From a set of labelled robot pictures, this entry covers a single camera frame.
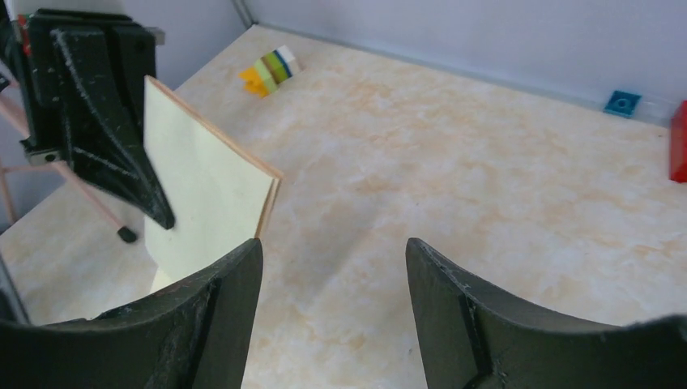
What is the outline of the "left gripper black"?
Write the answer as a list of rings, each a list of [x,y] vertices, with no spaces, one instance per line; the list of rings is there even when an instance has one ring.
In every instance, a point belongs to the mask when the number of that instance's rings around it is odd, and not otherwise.
[[[143,146],[144,78],[156,75],[154,30],[131,17],[1,9],[1,60],[19,84],[28,161],[65,161],[82,180],[164,229],[175,217]]]

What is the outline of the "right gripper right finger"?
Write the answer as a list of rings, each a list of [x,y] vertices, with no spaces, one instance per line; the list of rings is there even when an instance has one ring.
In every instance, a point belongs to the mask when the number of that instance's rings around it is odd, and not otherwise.
[[[408,286],[430,388],[683,388],[686,318],[613,326],[538,306],[419,238]]]

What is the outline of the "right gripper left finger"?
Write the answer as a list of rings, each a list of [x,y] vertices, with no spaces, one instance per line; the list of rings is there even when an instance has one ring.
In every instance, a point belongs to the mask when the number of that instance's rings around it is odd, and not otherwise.
[[[262,283],[262,244],[98,317],[2,321],[4,388],[238,388]]]

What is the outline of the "letter sheet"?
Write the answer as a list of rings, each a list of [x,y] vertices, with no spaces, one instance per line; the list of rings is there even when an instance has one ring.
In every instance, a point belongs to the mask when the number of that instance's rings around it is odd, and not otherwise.
[[[237,144],[159,80],[145,79],[144,147],[175,216],[144,220],[157,292],[266,228],[283,174]]]

